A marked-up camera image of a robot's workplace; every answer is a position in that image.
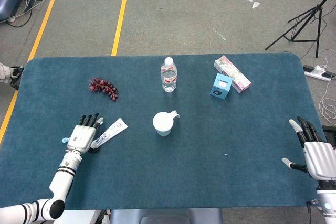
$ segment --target bottle cap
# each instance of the bottle cap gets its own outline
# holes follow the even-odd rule
[[[174,63],[174,60],[173,60],[172,57],[167,57],[167,58],[164,59],[164,64],[166,66],[171,66],[173,63]]]

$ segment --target plastic bottle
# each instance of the plastic bottle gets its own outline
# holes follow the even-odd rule
[[[164,64],[161,65],[161,82],[164,91],[171,93],[176,89],[177,68],[173,58],[167,57],[164,59]]]

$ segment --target small blue box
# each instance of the small blue box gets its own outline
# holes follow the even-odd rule
[[[213,95],[214,97],[218,97],[221,99],[225,99],[225,97],[230,91],[231,83],[232,83],[231,77],[218,73],[214,85],[211,89],[210,95]]]

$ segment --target white box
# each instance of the white box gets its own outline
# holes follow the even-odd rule
[[[226,58],[225,55],[215,60],[214,67],[219,73],[231,77],[232,86],[238,93],[243,92],[250,87],[251,82],[243,75],[243,73],[233,63]]]

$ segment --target grape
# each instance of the grape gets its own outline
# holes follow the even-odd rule
[[[90,91],[94,91],[94,90],[95,90],[95,86],[92,85],[92,84],[90,84],[90,85],[89,85],[89,89],[90,89]]]
[[[110,81],[94,77],[93,81],[89,81],[89,90],[92,92],[102,91],[107,94],[112,101],[116,101],[118,96],[117,88]]]

